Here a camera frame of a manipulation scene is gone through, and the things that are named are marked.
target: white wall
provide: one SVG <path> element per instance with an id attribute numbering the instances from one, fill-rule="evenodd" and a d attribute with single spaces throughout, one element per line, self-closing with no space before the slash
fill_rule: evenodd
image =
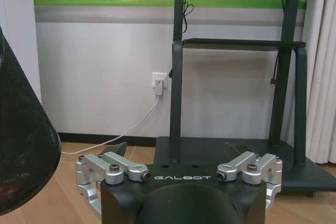
<path id="1" fill-rule="evenodd" d="M 37 23 L 43 106 L 57 131 L 118 135 L 136 124 L 155 101 L 151 73 L 171 69 L 172 31 L 169 24 Z M 185 38 L 272 40 L 280 34 L 280 27 L 189 25 Z M 185 50 L 182 135 L 266 138 L 275 56 Z M 167 136 L 169 119 L 170 88 L 130 135 Z"/>
<path id="2" fill-rule="evenodd" d="M 0 26 L 41 100 L 33 0 L 0 0 Z"/>

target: wooden floor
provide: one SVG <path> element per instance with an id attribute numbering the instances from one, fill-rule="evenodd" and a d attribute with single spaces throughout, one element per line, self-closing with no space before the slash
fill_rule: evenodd
<path id="1" fill-rule="evenodd" d="M 65 152 L 89 147 L 89 144 L 63 143 Z M 88 153 L 98 154 L 104 147 Z M 155 148 L 128 147 L 126 158 L 151 164 Z M 86 207 L 76 191 L 74 162 L 77 156 L 62 156 L 58 168 L 47 186 L 31 201 L 0 217 L 0 224 L 98 224 L 99 220 Z M 336 165 L 324 165 L 336 176 Z M 317 193 L 313 198 L 303 195 L 279 195 L 267 213 L 267 224 L 335 224 L 336 193 Z"/>

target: black mesh lamp shade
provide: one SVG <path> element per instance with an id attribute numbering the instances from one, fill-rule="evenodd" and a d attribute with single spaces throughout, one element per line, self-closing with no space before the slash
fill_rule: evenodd
<path id="1" fill-rule="evenodd" d="M 50 180 L 60 141 L 0 28 L 0 215 Z"/>

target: black metal frame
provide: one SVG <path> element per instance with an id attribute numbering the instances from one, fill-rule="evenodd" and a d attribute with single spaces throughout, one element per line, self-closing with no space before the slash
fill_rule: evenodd
<path id="1" fill-rule="evenodd" d="M 170 120 L 170 161 L 180 160 L 181 137 L 181 102 L 182 102 L 182 71 L 183 42 L 182 14 L 183 1 L 175 0 L 174 37 L 173 37 L 173 68 L 172 68 L 172 103 Z M 292 42 L 295 32 L 299 0 L 286 0 L 281 41 Z M 291 48 L 280 50 L 277 68 L 277 85 L 274 92 L 272 116 L 269 131 L 269 144 L 278 146 L 285 107 L 287 82 L 290 67 Z M 295 107 L 295 164 L 305 163 L 306 138 L 306 85 L 307 85 L 307 55 L 305 49 L 295 50 L 296 60 L 296 107 Z"/>
<path id="2" fill-rule="evenodd" d="M 182 40 L 183 2 L 175 0 L 170 136 L 169 139 L 157 138 L 154 163 L 218 163 L 228 159 L 228 146 L 243 146 L 261 155 L 273 153 L 280 156 L 283 160 L 282 191 L 336 191 L 336 178 L 306 158 L 307 53 L 305 43 L 293 41 L 299 0 L 286 0 L 281 41 Z M 279 51 L 268 139 L 181 137 L 183 48 Z M 296 55 L 294 148 L 280 139 L 292 51 Z"/>

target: white power cable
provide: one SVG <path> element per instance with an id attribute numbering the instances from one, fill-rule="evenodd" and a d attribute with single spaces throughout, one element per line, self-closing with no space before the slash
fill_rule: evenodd
<path id="1" fill-rule="evenodd" d="M 129 128 L 127 131 L 125 131 L 124 133 L 122 133 L 120 136 L 118 136 L 118 137 L 116 137 L 116 138 L 114 138 L 114 139 L 108 140 L 108 141 L 106 141 L 106 142 L 104 142 L 104 143 L 97 144 L 97 145 L 95 145 L 95 146 L 92 146 L 92 147 L 89 147 L 89 148 L 86 148 L 86 149 L 83 149 L 83 150 L 80 150 L 80 151 L 77 151 L 77 152 L 62 152 L 62 154 L 64 154 L 64 155 L 76 155 L 76 154 L 79 154 L 79 153 L 81 153 L 81 152 L 86 152 L 86 151 L 91 150 L 91 149 L 93 149 L 93 148 L 97 148 L 97 147 L 99 147 L 99 146 L 102 146 L 102 145 L 111 143 L 111 142 L 113 142 L 113 141 L 115 141 L 115 140 L 118 140 L 119 138 L 125 136 L 127 133 L 129 133 L 130 131 L 132 131 L 132 130 L 134 130 L 136 127 L 138 127 L 140 124 L 142 124 L 142 122 L 143 122 L 143 121 L 144 121 L 144 120 L 145 120 L 145 119 L 152 113 L 152 111 L 156 108 L 156 106 L 157 106 L 158 103 L 159 103 L 159 100 L 160 100 L 160 96 L 157 96 L 157 99 L 156 99 L 156 102 L 155 102 L 154 106 L 147 112 L 147 114 L 143 117 L 143 119 L 141 119 L 141 121 L 140 121 L 138 124 L 136 124 L 135 126 Z"/>

